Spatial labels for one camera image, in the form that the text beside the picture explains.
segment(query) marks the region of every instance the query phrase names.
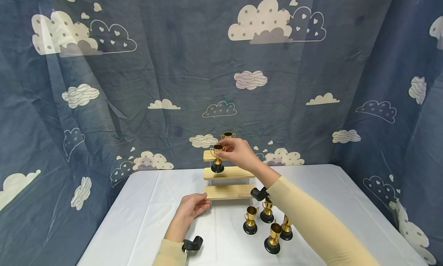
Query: hand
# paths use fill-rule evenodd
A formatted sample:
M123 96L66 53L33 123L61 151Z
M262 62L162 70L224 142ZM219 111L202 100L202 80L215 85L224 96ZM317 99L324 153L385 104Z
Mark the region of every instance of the hand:
M240 138L224 138L219 141L218 144L226 147L225 152L217 152L220 158L227 159L248 172L256 172L257 167L263 164L254 154L246 140Z
M211 201L208 201L206 197L207 193L184 196L169 224L164 239L177 243L183 242L195 217L211 206Z

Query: black clip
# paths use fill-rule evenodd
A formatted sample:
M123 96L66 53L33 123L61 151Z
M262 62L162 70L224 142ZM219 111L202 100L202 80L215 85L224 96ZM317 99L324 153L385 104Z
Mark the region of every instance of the black clip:
M251 190L251 196L254 197L257 201L261 202L266 198L266 201L269 199L269 194L266 191L266 187L263 187L260 191L257 188Z
M202 247L202 244L203 238L201 238L200 236L196 236L193 242L189 240L184 240L182 251L184 253L186 253L187 251L198 251Z

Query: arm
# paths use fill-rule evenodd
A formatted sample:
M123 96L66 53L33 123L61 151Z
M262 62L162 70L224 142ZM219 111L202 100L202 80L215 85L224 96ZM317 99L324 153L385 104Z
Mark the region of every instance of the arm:
M206 196L207 194L204 193L187 195L182 198L152 266L185 265L187 255L182 251L183 241L195 217L210 207L211 201L207 201Z
M255 175L268 188L274 205L291 219L297 231L328 266L379 266L334 214L260 161L247 141L226 138L219 144L227 146L227 150L217 155Z

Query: black trophy base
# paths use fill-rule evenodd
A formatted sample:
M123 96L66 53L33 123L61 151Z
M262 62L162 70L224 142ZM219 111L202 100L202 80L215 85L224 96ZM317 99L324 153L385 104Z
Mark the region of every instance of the black trophy base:
M257 225L254 225L254 226L248 226L247 224L246 224L246 222L243 224L243 230L247 233L247 234L249 234L250 236L252 235L252 234L256 234L256 232L257 232Z
M277 246L273 246L269 244L268 238L265 239L265 249L270 254L278 254L280 252L280 243L277 244Z
M260 213L260 219L265 223L274 222L274 215L266 215L263 211Z
M282 231L280 234L280 239L283 239L285 241L289 241L292 239L292 231L286 232Z
M212 172L216 172L216 173L221 173L224 169L225 169L225 167L223 166L223 164L220 164L220 165L212 164L212 166L211 166Z

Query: left hand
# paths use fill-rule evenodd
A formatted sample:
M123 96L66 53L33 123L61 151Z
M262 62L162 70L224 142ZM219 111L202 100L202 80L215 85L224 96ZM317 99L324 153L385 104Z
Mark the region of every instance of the left hand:
M178 243L183 242L186 232L195 217L211 206L211 201L208 201L206 197L207 193L184 196L172 218L171 224L169 224L164 239Z

